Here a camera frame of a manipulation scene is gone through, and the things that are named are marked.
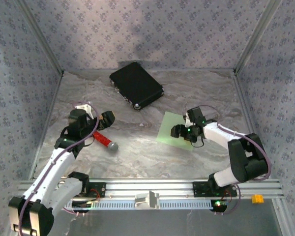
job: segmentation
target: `yellow block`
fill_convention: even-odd
[[[264,198],[260,194],[255,194],[251,196],[252,203],[264,203]]]

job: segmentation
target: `black case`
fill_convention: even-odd
[[[116,90],[135,110],[140,110],[164,94],[161,86],[137,62],[114,72],[109,77]]]

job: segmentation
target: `green sheet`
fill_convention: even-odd
[[[168,144],[177,148],[192,151],[192,145],[190,144],[190,142],[184,140],[183,137],[179,137],[178,139],[171,137],[171,129],[174,125],[177,124],[185,124],[182,115],[165,112],[156,140],[158,142]]]

